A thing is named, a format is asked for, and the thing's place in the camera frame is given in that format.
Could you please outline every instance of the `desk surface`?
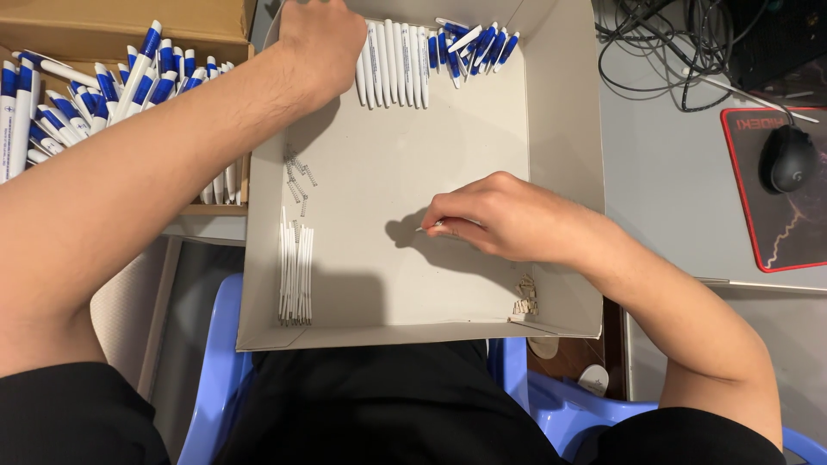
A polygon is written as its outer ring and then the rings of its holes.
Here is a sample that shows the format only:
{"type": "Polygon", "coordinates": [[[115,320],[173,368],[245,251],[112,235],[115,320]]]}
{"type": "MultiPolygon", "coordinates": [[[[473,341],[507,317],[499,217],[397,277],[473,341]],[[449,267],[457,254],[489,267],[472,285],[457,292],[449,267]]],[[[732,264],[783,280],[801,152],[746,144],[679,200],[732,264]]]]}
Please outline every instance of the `desk surface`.
{"type": "MultiPolygon", "coordinates": [[[[664,85],[663,64],[649,58],[612,45],[604,69],[627,86],[664,85]]],[[[681,69],[671,56],[667,63],[681,69]]],[[[827,267],[763,273],[755,264],[720,112],[757,105],[730,98],[703,112],[683,113],[681,91],[632,93],[601,84],[606,214],[693,276],[827,289],[827,267]]],[[[687,104],[711,103],[721,95],[715,86],[698,83],[687,104]]]]}

